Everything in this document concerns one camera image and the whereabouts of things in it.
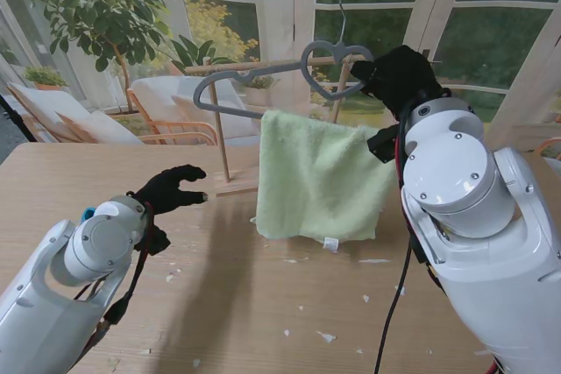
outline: wooden table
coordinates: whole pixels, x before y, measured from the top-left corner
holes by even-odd
[[[255,149],[228,154],[234,170],[257,165]],[[208,146],[19,146],[0,166],[0,288],[53,224],[186,163],[210,173],[222,165]],[[378,238],[338,254],[307,238],[261,237],[249,222],[256,194],[158,216],[172,246],[148,259],[127,315],[72,373],[370,374],[408,241],[396,193]],[[483,350],[412,262],[382,372],[482,373]]]

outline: black glove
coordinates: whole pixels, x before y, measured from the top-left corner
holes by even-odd
[[[351,74],[366,85],[361,89],[373,94],[397,117],[419,90],[429,93],[441,89],[428,60],[407,46],[399,46],[374,62],[357,61]]]
[[[165,214],[177,209],[179,206],[189,206],[207,201],[208,196],[202,192],[184,192],[179,189],[182,180],[196,181],[207,176],[197,166],[177,166],[162,171],[152,177],[137,193],[129,192],[128,195],[145,204],[150,203],[154,215]],[[141,251],[146,247],[147,238],[144,237],[134,246],[134,250]],[[169,244],[166,231],[153,225],[152,241],[147,245],[148,253],[153,256],[165,250]]]
[[[198,166],[177,166],[152,177],[132,197],[141,203],[146,201],[150,203],[155,215],[171,212],[179,206],[204,203],[208,199],[206,193],[185,192],[179,189],[179,183],[182,180],[204,179],[206,176],[206,172]]]

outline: white label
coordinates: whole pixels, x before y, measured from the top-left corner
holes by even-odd
[[[323,240],[323,247],[324,249],[327,249],[332,253],[337,253],[337,249],[339,248],[339,240],[337,240],[336,238],[329,238],[327,236]]]

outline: light green towel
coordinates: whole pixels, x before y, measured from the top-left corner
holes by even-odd
[[[375,238],[394,163],[366,140],[377,130],[268,111],[261,120],[257,231],[270,239]]]

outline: potted plant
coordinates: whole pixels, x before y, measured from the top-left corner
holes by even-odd
[[[272,76],[256,76],[250,82],[244,82],[245,100],[249,105],[271,107],[270,88],[277,83]]]
[[[200,46],[197,46],[190,39],[186,39],[182,35],[179,36],[181,43],[172,39],[172,44],[177,52],[179,58],[174,58],[170,56],[173,65],[182,72],[185,67],[192,66],[202,66],[205,57],[210,58],[211,65],[223,65],[224,63],[235,63],[234,60],[228,59],[227,57],[215,57],[217,50],[212,46],[214,41],[209,39],[205,41]]]
[[[35,83],[35,88],[43,91],[60,91],[62,87],[67,86],[59,71],[47,66],[26,67],[24,78]]]
[[[54,42],[51,53],[58,48],[68,51],[75,41],[86,54],[93,54],[96,70],[102,72],[110,60],[123,70],[124,93],[128,96],[130,78],[125,60],[130,65],[155,58],[154,48],[170,33],[162,20],[167,11],[164,0],[31,0],[44,5],[43,15],[50,21]]]

